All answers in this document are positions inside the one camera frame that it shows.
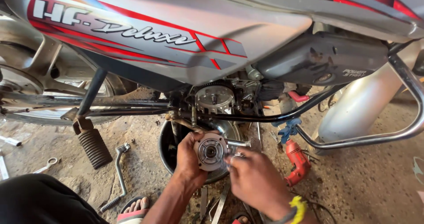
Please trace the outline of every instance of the foot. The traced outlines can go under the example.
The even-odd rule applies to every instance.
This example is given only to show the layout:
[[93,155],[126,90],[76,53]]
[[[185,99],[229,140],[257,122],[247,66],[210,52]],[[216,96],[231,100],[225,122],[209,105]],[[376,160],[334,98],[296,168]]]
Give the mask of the foot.
[[237,221],[239,221],[241,224],[250,224],[249,219],[247,219],[247,217],[245,216],[241,216],[237,219]]
[[125,209],[124,213],[131,213],[131,212],[135,212],[135,211],[138,211],[138,210],[144,210],[144,209],[148,209],[148,208],[149,208],[149,199],[143,198],[141,200],[137,200],[137,201],[133,202],[130,207],[127,207],[127,209]]

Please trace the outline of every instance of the red drill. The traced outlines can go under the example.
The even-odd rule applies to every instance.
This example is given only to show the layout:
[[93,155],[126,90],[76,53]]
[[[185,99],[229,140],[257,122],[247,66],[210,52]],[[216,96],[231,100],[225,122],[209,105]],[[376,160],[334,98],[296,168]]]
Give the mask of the red drill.
[[286,180],[287,186],[292,187],[293,185],[299,183],[303,177],[305,177],[305,175],[311,169],[311,163],[305,157],[302,149],[296,142],[293,140],[288,140],[286,145],[286,155],[292,163],[293,168],[290,175],[284,177],[284,180]]

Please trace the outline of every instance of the concrete floor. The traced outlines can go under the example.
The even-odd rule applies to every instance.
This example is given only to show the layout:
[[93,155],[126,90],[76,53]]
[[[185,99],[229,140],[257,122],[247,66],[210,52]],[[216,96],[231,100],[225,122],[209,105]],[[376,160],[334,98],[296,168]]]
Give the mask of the concrete floor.
[[[276,113],[276,108],[267,111]],[[390,132],[406,127],[415,117],[416,107],[411,104],[389,104],[376,121],[372,133]],[[312,134],[322,114],[316,108],[302,115],[303,124]],[[145,194],[156,201],[170,178],[162,165],[157,149],[157,137],[163,116],[122,117],[98,125],[112,156],[114,149],[135,139],[130,152],[121,158],[128,195],[119,205],[102,216],[114,223],[120,208],[132,197]],[[39,126],[15,121],[0,121],[0,135],[22,140],[21,147],[0,142],[9,175],[15,177],[34,172],[45,166],[51,157],[61,159],[47,173],[59,179],[88,201],[95,209],[116,197],[121,191],[114,163],[95,171],[83,153],[71,127]],[[256,135],[252,125],[246,131]],[[281,175],[290,173],[291,165],[268,131],[277,132],[270,124],[261,124],[263,152],[266,153]],[[295,136],[301,146],[306,143]],[[307,178],[293,190],[311,201],[326,206],[338,223],[423,223],[423,201],[417,194],[424,185],[416,179],[413,158],[424,159],[424,134],[409,140],[336,151],[331,156],[319,157]],[[418,162],[424,170],[424,162]],[[228,178],[208,185],[209,199],[218,198]],[[200,210],[200,197],[193,197],[181,223],[192,223]],[[220,223],[244,211],[241,202],[229,194]],[[331,217],[317,210],[322,223],[333,223]]]

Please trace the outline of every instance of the hand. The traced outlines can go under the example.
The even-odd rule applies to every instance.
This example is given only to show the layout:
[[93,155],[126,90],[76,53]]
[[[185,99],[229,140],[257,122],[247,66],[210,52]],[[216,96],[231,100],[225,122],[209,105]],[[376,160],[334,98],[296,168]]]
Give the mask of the hand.
[[194,151],[194,143],[201,140],[203,136],[204,134],[190,132],[178,144],[177,168],[174,172],[175,177],[183,180],[183,182],[194,184],[197,188],[205,183],[208,175],[207,171],[199,169],[199,162]]
[[232,193],[263,212],[274,221],[281,220],[289,211],[292,196],[286,182],[265,154],[239,147],[244,158],[228,156]]

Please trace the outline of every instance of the cable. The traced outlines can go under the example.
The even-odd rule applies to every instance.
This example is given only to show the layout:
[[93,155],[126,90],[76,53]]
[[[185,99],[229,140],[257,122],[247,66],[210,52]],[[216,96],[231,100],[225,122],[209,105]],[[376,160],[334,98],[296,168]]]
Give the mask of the cable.
[[304,199],[304,200],[308,203],[308,206],[310,206],[310,207],[311,207],[311,209],[312,209],[312,211],[314,211],[315,217],[316,217],[316,219],[318,220],[318,222],[319,222],[319,223],[321,223],[321,224],[322,224],[322,221],[321,221],[321,220],[320,220],[320,218],[318,217],[318,214],[317,214],[316,209],[314,208],[314,205],[316,205],[316,206],[317,206],[317,208],[321,208],[321,209],[323,209],[323,210],[327,211],[327,212],[328,212],[328,214],[330,214],[331,219],[333,219],[334,224],[337,224],[336,219],[334,218],[333,214],[331,214],[330,210],[328,210],[328,208],[326,208],[325,206],[323,206],[323,205],[321,205],[321,204],[319,204],[319,203],[317,203],[317,202],[310,201],[309,199],[305,198],[304,196],[302,196],[302,195],[300,195],[300,194],[298,194],[298,193],[296,193],[296,192],[293,192],[293,191],[290,191],[290,192],[291,192],[292,194],[296,195],[296,196],[301,196],[301,197],[302,197],[302,199]]

